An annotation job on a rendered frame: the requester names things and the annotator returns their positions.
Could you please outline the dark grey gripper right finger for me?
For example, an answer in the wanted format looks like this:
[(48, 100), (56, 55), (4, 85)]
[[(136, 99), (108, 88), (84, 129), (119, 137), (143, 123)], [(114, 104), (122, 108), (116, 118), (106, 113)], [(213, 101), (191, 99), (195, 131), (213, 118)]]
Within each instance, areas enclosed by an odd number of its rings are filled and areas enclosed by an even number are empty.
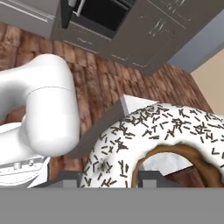
[(137, 174), (138, 188), (181, 187), (181, 184), (167, 180), (159, 171), (139, 171)]

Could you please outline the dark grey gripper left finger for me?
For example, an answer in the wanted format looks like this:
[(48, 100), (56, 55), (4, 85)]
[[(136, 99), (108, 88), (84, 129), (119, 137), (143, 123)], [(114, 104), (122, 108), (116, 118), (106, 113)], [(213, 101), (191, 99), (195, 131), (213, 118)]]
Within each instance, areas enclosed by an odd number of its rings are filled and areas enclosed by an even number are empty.
[(62, 171), (57, 178), (48, 180), (43, 184), (36, 185), (36, 188), (58, 187), (58, 188), (79, 188), (81, 184), (80, 171)]

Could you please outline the white-iced donut with chocolate sprinkles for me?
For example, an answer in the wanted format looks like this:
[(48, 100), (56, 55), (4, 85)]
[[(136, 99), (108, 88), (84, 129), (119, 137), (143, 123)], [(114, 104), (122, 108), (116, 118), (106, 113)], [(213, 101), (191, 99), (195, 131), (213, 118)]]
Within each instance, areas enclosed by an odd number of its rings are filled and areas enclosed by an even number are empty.
[(207, 187), (224, 187), (224, 119), (157, 102), (139, 108), (99, 135), (82, 172), (82, 188), (131, 188), (146, 159), (163, 152), (186, 158)]

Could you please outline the grey cupboard run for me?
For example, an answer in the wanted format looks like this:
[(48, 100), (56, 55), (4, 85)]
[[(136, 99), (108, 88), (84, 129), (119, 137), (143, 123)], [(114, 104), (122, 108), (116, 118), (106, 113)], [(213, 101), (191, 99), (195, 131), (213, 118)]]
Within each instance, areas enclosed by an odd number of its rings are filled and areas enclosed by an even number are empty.
[(136, 0), (113, 38), (74, 22), (60, 0), (0, 0), (0, 21), (151, 75), (224, 10), (224, 0)]

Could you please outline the black built-in oven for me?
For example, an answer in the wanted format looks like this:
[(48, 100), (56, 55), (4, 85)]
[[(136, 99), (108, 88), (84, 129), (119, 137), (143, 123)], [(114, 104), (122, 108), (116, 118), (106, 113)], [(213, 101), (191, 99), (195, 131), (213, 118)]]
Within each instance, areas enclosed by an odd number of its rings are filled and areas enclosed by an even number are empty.
[(60, 0), (61, 26), (72, 22), (113, 38), (137, 0)]

